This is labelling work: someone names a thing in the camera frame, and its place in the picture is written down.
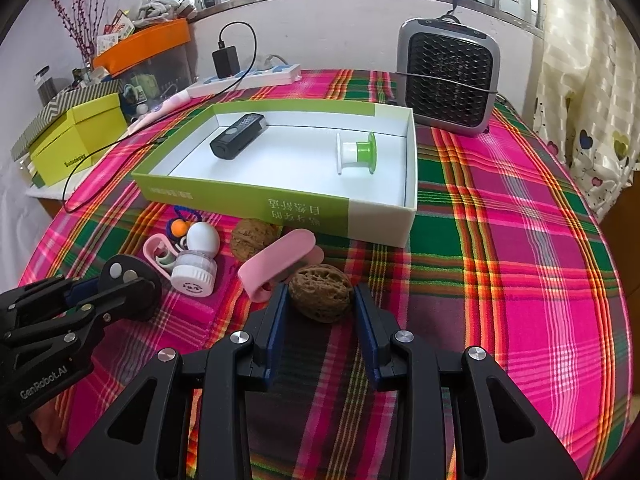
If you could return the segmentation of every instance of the green and white spool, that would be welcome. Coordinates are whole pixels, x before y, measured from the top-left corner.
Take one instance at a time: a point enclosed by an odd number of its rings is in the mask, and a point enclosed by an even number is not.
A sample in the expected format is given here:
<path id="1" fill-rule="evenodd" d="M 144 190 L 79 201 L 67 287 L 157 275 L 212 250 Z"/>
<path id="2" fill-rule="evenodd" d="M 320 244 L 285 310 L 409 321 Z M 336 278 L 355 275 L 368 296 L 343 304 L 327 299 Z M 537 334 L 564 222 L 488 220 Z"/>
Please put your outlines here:
<path id="1" fill-rule="evenodd" d="M 338 174 L 348 166 L 369 168 L 369 173 L 374 174 L 378 161 L 376 148 L 376 136 L 369 134 L 366 142 L 342 142 L 340 134 L 337 134 Z"/>

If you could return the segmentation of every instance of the space heater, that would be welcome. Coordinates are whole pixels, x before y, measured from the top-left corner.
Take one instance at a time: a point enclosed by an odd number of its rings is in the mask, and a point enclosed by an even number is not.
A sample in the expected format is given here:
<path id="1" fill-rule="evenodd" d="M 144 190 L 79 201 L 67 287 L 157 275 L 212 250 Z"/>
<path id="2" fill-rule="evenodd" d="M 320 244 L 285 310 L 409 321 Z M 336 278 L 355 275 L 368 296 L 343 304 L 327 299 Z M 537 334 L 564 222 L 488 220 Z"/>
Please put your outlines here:
<path id="1" fill-rule="evenodd" d="M 398 104 L 412 108 L 417 123 L 474 136 L 486 130 L 494 108 L 500 49 L 449 18 L 415 18 L 400 28 Z"/>

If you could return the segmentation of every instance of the green and white box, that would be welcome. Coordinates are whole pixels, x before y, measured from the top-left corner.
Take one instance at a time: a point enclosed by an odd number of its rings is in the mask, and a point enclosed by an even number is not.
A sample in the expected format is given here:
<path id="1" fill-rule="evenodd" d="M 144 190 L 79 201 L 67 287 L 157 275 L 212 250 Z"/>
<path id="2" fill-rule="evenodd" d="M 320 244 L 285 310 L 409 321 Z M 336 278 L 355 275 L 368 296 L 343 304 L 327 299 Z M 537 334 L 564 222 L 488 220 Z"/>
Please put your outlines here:
<path id="1" fill-rule="evenodd" d="M 234 160 L 209 143 L 247 113 L 267 128 Z M 337 171 L 337 134 L 376 137 L 376 171 Z M 338 100 L 213 104 L 158 146 L 132 174 L 146 199 L 405 247 L 417 206 L 410 108 Z"/>

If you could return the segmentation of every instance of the heater grille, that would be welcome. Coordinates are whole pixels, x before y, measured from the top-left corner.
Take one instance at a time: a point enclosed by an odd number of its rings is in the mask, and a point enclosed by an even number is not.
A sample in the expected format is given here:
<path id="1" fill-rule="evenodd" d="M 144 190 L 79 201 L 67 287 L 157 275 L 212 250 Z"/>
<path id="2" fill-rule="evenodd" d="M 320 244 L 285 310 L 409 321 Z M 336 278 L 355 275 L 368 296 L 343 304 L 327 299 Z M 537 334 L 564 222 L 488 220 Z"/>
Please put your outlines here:
<path id="1" fill-rule="evenodd" d="M 484 46 L 418 32 L 409 40 L 407 73 L 490 89 L 494 58 Z M 407 76 L 406 105 L 436 120 L 476 127 L 484 119 L 490 94 L 437 79 Z"/>

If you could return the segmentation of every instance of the curtain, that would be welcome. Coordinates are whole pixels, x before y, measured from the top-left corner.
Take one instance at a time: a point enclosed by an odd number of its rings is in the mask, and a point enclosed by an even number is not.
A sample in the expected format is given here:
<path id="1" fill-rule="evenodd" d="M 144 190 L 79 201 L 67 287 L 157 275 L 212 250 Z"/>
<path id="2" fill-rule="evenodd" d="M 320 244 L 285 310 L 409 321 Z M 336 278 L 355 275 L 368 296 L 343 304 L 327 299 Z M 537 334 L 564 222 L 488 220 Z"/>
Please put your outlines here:
<path id="1" fill-rule="evenodd" d="M 542 0 L 534 131 L 601 221 L 640 153 L 640 51 L 609 0 Z"/>

